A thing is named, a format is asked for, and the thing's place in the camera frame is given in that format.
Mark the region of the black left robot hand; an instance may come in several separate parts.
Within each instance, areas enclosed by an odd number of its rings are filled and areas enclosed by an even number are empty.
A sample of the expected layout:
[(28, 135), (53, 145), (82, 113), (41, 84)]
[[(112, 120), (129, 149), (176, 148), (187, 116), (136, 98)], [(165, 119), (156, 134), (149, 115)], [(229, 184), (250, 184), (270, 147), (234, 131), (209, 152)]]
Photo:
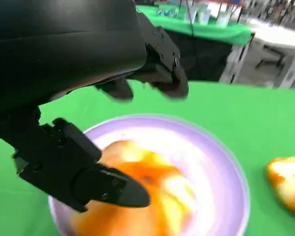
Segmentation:
[(39, 106), (88, 86), (130, 100), (127, 79), (172, 98), (188, 95), (179, 49), (132, 0), (0, 0), (0, 139), (20, 178), (79, 212), (91, 200), (147, 207), (132, 177), (99, 163), (101, 150)]

